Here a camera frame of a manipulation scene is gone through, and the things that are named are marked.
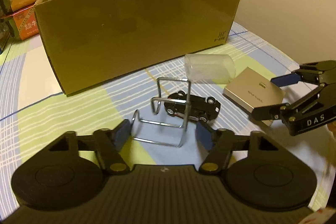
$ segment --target brass screw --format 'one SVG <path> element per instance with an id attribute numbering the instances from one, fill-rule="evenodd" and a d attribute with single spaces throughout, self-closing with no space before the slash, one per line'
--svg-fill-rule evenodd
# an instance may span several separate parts
<path id="1" fill-rule="evenodd" d="M 201 167 L 204 171 L 208 171 L 208 172 L 213 172 L 213 171 L 218 170 L 218 165 L 212 162 L 206 162 L 205 164 L 202 164 Z"/>
<path id="2" fill-rule="evenodd" d="M 111 164 L 110 169 L 114 172 L 121 172 L 126 170 L 127 166 L 126 164 L 120 164 L 120 163 L 116 163 L 116 164 Z"/>

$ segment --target metal wire stand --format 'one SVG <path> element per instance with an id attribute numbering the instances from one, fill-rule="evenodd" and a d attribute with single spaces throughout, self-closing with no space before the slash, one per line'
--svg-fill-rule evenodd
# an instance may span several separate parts
<path id="1" fill-rule="evenodd" d="M 186 100 L 162 98 L 161 97 L 162 95 L 161 95 L 160 81 L 187 82 L 188 83 L 188 92 L 187 92 Z M 152 141 L 152 140 L 137 138 L 137 136 L 133 135 L 133 134 L 132 134 L 132 137 L 133 137 L 134 140 L 140 141 L 140 142 L 153 143 L 153 144 L 159 144 L 159 145 L 165 145 L 165 146 L 173 146 L 173 147 L 181 147 L 184 144 L 184 141 L 185 141 L 185 135 L 186 135 L 187 125 L 188 125 L 188 117 L 189 117 L 189 112 L 190 112 L 190 107 L 191 107 L 191 104 L 190 104 L 191 82 L 190 82 L 190 80 L 185 79 L 185 78 L 160 77 L 160 78 L 157 78 L 156 83 L 157 83 L 157 90 L 159 92 L 159 96 L 158 97 L 153 97 L 151 99 L 151 107 L 152 107 L 152 112 L 154 113 L 154 115 L 159 114 L 159 111 L 160 111 L 160 108 L 161 108 L 161 102 L 171 102 L 171 103 L 176 103 L 176 104 L 184 104 L 185 105 L 185 111 L 184 111 L 183 123 L 181 125 L 179 125 L 179 124 L 144 120 L 144 119 L 140 118 L 140 111 L 139 111 L 139 109 L 137 109 L 134 112 L 132 120 L 131 120 L 131 131 L 133 129 L 133 124 L 134 124 L 135 118 L 137 118 L 139 122 L 151 123 L 151 124 L 155 124 L 155 125 L 158 125 L 158 126 L 181 128 L 182 129 L 181 140 L 180 140 L 179 143 L 176 144 L 176 143 L 158 142 L 158 141 Z"/>

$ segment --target transparent cup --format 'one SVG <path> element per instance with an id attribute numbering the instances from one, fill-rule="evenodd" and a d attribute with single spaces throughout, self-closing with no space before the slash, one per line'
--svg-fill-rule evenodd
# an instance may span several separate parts
<path id="1" fill-rule="evenodd" d="M 227 54 L 186 54 L 184 68 L 191 81 L 212 80 L 228 84 L 236 76 L 236 66 Z"/>

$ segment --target toy car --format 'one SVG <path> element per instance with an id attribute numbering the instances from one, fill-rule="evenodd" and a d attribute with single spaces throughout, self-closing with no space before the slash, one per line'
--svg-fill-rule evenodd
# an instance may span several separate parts
<path id="1" fill-rule="evenodd" d="M 184 91 L 180 90 L 177 93 L 169 95 L 170 99 L 186 100 L 187 95 Z M 196 95 L 190 95 L 191 109 L 189 112 L 189 119 L 192 121 L 211 121 L 217 118 L 221 104 L 213 97 L 200 97 Z M 166 112 L 170 116 L 178 116 L 183 118 L 185 105 L 165 102 Z"/>

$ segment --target plaid tablecloth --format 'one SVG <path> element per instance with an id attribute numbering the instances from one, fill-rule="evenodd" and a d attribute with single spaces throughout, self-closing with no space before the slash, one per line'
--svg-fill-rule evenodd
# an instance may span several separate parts
<path id="1" fill-rule="evenodd" d="M 229 54 L 235 61 L 237 75 L 249 66 L 271 79 L 298 68 L 298 64 L 288 56 L 236 23 L 232 26 L 227 44 L 205 52 Z M 61 92 L 39 36 L 8 45 L 0 55 L 1 218 L 18 207 L 11 191 L 14 170 L 65 131 L 74 130 L 79 135 L 86 135 L 99 128 L 114 128 L 123 119 L 130 119 L 135 109 L 140 109 L 141 116 L 146 119 L 181 122 L 178 117 L 168 116 L 163 109 L 157 116 L 151 112 L 149 99 L 157 96 L 156 78 L 160 76 L 186 77 L 183 59 L 164 62 L 67 97 Z M 330 164 L 334 157 L 334 140 L 327 128 L 291 137 L 279 121 L 270 128 L 260 127 L 222 96 L 223 88 L 224 85 L 207 82 L 192 85 L 192 94 L 214 96 L 221 103 L 220 114 L 213 127 L 229 128 L 244 135 L 252 130 L 266 131 L 315 171 L 318 188 L 310 205 L 313 209 L 324 206 L 335 174 Z M 286 88 L 285 100 L 297 100 L 313 88 L 305 83 L 293 85 Z M 163 82 L 166 96 L 181 89 L 186 90 L 186 86 Z M 181 133 L 178 129 L 149 124 L 140 126 L 137 123 L 134 130 L 139 137 L 171 142 L 178 142 Z M 131 166 L 194 164 L 198 168 L 206 153 L 197 146 L 194 131 L 195 124 L 189 123 L 188 137 L 182 148 L 129 140 L 121 155 Z M 91 152 L 83 152 L 81 156 L 95 160 Z"/>

